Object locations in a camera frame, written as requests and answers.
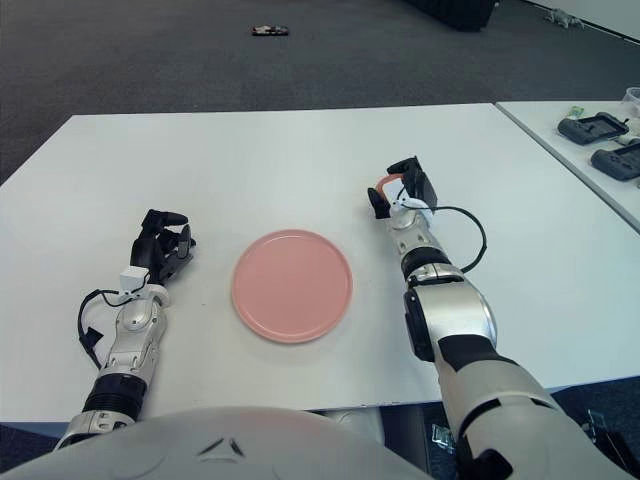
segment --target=gray carpet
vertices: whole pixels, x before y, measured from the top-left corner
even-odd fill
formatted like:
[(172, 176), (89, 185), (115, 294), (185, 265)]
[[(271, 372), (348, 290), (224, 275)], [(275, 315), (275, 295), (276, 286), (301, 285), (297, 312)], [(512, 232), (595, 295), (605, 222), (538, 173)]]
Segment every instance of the gray carpet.
[(640, 47), (517, 0), (481, 33), (401, 0), (0, 5), (0, 182), (73, 114), (616, 99), (640, 78)]

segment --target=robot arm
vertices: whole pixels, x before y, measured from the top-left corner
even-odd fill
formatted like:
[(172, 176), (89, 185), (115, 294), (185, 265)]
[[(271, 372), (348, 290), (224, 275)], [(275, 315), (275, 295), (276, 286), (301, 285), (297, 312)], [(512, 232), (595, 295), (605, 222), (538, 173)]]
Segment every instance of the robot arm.
[(496, 352), (488, 303), (429, 230), (437, 197), (417, 159), (388, 173), (369, 198), (400, 256), (414, 353), (438, 371), (460, 477), (631, 478), (529, 372)]
[[(96, 290), (83, 302), (78, 318), (80, 343), (100, 372), (82, 413), (76, 415), (56, 449), (85, 438), (109, 433), (137, 421), (144, 395), (158, 361), (159, 343), (166, 327), (164, 308), (169, 306), (169, 292), (162, 285), (193, 257), (195, 245), (188, 219), (171, 212), (149, 210), (142, 222), (142, 232), (133, 243), (131, 265), (120, 274), (116, 318), (116, 338), (104, 365), (93, 352), (102, 334), (89, 329), (84, 333), (82, 309), (103, 293)], [(180, 233), (166, 229), (184, 225)]]

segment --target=black case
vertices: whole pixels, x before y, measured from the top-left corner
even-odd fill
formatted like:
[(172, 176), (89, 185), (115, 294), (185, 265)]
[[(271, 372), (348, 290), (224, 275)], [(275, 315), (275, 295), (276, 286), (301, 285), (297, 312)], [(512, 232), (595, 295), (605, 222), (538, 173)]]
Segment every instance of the black case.
[(640, 177), (640, 142), (613, 151), (597, 150), (591, 165), (621, 182)]
[(558, 124), (558, 131), (578, 145), (588, 145), (625, 135), (629, 127), (613, 115), (600, 112), (579, 120), (565, 118)]
[(407, 0), (423, 12), (458, 30), (478, 31), (486, 27), (495, 0)]

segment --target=black controller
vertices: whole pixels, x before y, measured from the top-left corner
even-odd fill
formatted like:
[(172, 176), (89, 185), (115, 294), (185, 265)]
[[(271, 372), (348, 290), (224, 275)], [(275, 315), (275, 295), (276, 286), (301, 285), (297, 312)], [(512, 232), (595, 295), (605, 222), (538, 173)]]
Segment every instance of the black controller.
[(591, 164), (616, 180), (640, 177), (640, 142), (613, 151), (597, 150)]
[(558, 131), (578, 145), (619, 137), (629, 132), (629, 127), (612, 115), (600, 112), (589, 118), (563, 119)]

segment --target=black object on floor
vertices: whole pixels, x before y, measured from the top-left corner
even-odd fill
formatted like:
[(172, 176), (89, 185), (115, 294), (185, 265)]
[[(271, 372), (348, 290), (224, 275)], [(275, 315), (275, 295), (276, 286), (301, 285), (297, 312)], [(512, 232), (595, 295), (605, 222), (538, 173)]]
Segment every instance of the black object on floor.
[(477, 32), (487, 26), (495, 0), (407, 0), (423, 12), (458, 30)]

